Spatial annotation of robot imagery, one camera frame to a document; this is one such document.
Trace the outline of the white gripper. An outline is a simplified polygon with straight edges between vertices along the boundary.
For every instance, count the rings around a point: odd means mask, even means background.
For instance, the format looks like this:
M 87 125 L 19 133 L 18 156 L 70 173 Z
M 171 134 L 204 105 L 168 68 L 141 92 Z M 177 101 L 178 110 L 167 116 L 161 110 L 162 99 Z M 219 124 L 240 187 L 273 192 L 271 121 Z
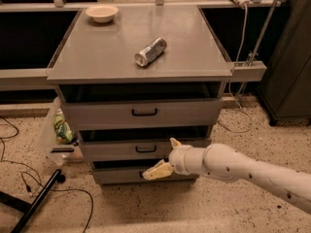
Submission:
M 203 176 L 208 169 L 204 163 L 205 148 L 194 148 L 181 145 L 175 138 L 170 139 L 173 150 L 169 154 L 169 163 L 161 159 L 154 167 L 143 173 L 143 178 L 153 181 L 172 175 L 173 171 L 179 175 Z

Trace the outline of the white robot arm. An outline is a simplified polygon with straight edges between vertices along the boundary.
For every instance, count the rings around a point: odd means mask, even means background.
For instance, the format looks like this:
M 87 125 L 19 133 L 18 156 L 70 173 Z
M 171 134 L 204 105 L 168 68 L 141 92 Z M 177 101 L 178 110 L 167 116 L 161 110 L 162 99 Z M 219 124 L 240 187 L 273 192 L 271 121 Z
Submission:
M 311 175 L 293 169 L 254 160 L 224 144 L 211 144 L 206 148 L 183 145 L 170 139 L 172 151 L 168 161 L 161 159 L 143 173 L 153 181 L 178 175 L 198 175 L 233 183 L 245 180 L 270 192 L 282 200 L 311 213 Z

